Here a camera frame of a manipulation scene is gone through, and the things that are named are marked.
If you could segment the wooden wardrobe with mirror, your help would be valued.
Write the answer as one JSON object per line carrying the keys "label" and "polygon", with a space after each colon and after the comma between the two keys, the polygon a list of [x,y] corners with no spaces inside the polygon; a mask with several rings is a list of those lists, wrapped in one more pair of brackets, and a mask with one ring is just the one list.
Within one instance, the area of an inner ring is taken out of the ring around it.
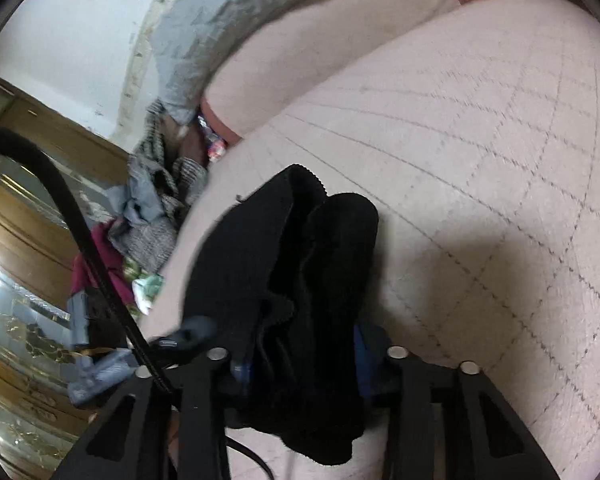
{"label": "wooden wardrobe with mirror", "polygon": [[[46,153],[89,226],[110,219],[107,188],[126,176],[122,148],[2,78],[0,127]],[[0,155],[0,465],[14,479],[50,478],[88,423],[67,396],[76,379],[66,301],[77,253],[44,186]]]}

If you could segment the blue grey cloth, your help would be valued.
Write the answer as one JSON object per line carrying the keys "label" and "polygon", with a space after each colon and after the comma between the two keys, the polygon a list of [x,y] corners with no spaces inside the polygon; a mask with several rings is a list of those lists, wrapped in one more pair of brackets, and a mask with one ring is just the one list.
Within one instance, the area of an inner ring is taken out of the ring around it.
{"label": "blue grey cloth", "polygon": [[154,175],[161,176],[162,167],[151,160],[132,155],[126,171],[125,184],[106,189],[106,196],[116,216],[109,231],[110,240],[124,237],[132,229],[149,226],[166,215],[154,183]]}

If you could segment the pink maroon bolster pillow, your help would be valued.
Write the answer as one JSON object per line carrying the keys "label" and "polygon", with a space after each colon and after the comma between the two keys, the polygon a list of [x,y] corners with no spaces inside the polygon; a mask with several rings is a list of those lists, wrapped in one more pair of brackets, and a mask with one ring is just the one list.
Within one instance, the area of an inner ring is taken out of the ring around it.
{"label": "pink maroon bolster pillow", "polygon": [[472,0],[303,0],[218,70],[202,114],[234,144],[358,58]]}

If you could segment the white green small cloth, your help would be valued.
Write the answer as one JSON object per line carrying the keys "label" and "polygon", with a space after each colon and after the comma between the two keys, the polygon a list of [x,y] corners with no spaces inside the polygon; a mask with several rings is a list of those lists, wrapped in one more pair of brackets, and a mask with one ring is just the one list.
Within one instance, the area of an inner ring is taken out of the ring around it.
{"label": "white green small cloth", "polygon": [[143,315],[148,315],[162,285],[163,277],[159,274],[143,274],[132,281],[134,301]]}

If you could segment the black pants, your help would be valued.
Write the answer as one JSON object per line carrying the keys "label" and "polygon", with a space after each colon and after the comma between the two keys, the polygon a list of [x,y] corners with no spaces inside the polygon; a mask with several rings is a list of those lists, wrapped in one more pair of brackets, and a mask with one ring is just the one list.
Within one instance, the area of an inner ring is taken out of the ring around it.
{"label": "black pants", "polygon": [[202,242],[183,314],[215,322],[232,356],[227,422],[322,465],[352,456],[379,392],[383,330],[365,314],[379,216],[291,165],[230,208]]}

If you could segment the green floral bedsheet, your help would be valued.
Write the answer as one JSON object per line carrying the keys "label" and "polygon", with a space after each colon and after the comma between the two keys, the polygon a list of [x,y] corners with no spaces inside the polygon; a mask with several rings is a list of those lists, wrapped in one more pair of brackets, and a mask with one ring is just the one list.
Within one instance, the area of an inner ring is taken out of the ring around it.
{"label": "green floral bedsheet", "polygon": [[132,312],[134,318],[148,315],[151,306],[151,301],[147,298],[145,292],[148,275],[129,258],[123,259],[122,271],[126,284],[131,287],[132,299],[128,309]]}

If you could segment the grey quilted blanket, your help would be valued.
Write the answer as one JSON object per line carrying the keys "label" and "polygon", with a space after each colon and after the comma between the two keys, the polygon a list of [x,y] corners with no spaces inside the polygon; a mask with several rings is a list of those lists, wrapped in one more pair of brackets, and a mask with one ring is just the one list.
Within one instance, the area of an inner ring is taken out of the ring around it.
{"label": "grey quilted blanket", "polygon": [[174,122],[192,122],[214,73],[259,28],[301,0],[174,0],[150,38],[158,101]]}

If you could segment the grey checked garment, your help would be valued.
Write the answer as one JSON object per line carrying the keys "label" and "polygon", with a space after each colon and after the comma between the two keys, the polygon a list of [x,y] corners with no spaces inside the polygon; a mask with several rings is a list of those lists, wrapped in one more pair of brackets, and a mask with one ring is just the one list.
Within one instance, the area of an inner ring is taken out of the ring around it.
{"label": "grey checked garment", "polygon": [[128,180],[110,188],[116,220],[108,238],[122,256],[158,273],[174,252],[189,209],[209,179],[206,139],[179,126],[160,101],[148,106],[144,136],[128,159]]}

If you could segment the colourful small packet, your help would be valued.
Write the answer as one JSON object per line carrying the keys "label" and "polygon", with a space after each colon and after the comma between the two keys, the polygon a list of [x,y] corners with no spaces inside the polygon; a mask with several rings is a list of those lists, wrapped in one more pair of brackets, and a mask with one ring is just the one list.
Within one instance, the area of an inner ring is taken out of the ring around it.
{"label": "colourful small packet", "polygon": [[204,142],[206,142],[209,162],[210,164],[214,164],[226,154],[227,144],[222,136],[211,128],[204,116],[198,114],[196,122],[200,132],[204,136]]}

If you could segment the pink quilted mattress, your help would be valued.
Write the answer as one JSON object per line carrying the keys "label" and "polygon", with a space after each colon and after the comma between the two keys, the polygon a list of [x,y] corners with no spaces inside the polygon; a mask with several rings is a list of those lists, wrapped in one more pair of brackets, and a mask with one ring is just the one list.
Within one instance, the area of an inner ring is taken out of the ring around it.
{"label": "pink quilted mattress", "polygon": [[476,362],[562,478],[596,477],[600,23],[567,0],[480,0],[300,96],[213,166],[147,337],[178,326],[210,226],[291,164],[378,208],[391,338]]}

